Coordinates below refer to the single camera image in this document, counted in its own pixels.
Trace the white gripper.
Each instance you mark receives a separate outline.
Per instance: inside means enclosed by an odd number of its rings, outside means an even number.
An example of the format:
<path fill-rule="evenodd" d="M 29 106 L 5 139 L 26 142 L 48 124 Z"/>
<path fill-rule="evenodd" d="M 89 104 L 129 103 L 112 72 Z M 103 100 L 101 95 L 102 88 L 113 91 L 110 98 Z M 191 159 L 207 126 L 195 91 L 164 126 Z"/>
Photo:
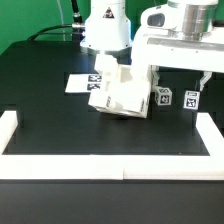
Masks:
<path fill-rule="evenodd" d="M 146 9 L 132 46 L 131 67 L 151 66 L 152 91 L 159 86 L 159 67 L 205 71 L 200 90 L 224 73 L 224 27 L 214 25 L 219 0 L 167 0 Z"/>

